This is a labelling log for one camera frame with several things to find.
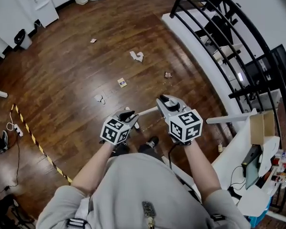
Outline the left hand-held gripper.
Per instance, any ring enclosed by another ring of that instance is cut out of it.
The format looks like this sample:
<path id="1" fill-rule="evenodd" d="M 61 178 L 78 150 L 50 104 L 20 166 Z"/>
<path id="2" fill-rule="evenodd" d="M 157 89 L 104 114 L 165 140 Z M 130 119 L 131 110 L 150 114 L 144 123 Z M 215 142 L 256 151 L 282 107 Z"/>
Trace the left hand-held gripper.
<path id="1" fill-rule="evenodd" d="M 121 110 L 108 117 L 101 130 L 100 138 L 113 145 L 124 142 L 131 128 L 140 128 L 138 124 L 139 115 L 132 110 Z"/>

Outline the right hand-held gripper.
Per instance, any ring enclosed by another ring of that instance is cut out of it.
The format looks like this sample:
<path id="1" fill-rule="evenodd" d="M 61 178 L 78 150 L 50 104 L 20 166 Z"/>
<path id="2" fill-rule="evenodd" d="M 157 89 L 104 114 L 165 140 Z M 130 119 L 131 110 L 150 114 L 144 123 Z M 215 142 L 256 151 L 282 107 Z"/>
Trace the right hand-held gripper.
<path id="1" fill-rule="evenodd" d="M 183 100 L 162 94 L 156 99 L 162 117 L 168 122 L 169 134 L 174 143 L 186 143 L 202 133 L 203 120 L 195 109 L 185 107 Z"/>

